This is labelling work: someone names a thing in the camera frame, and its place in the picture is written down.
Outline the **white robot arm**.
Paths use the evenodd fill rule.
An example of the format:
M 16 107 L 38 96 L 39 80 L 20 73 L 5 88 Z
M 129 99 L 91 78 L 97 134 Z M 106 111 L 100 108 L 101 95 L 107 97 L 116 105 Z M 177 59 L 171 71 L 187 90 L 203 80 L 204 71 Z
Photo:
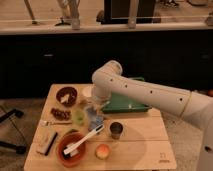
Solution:
M 107 101 L 112 93 L 180 117 L 203 131 L 196 171 L 213 171 L 213 97 L 122 76 L 122 66 L 108 61 L 92 74 L 92 97 Z

